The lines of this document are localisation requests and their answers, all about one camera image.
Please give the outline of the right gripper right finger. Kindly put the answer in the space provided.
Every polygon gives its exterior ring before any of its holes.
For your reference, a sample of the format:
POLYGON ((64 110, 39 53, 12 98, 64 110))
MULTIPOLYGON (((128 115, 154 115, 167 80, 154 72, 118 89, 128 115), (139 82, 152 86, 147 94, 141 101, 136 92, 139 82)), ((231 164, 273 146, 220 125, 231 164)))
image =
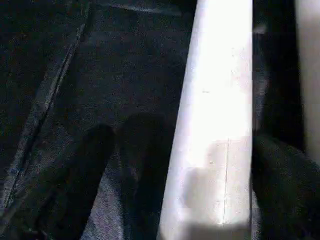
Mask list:
POLYGON ((262 240, 320 238, 320 167, 299 149, 265 134, 252 139, 252 184, 262 240))

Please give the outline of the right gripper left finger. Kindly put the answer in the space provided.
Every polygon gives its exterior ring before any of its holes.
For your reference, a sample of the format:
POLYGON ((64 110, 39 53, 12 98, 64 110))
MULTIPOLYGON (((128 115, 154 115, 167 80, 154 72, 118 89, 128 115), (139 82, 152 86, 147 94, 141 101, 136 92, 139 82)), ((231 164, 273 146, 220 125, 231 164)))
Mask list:
POLYGON ((58 160, 60 176, 35 219, 34 240, 79 240, 115 147, 115 133, 98 124, 74 141, 58 160))

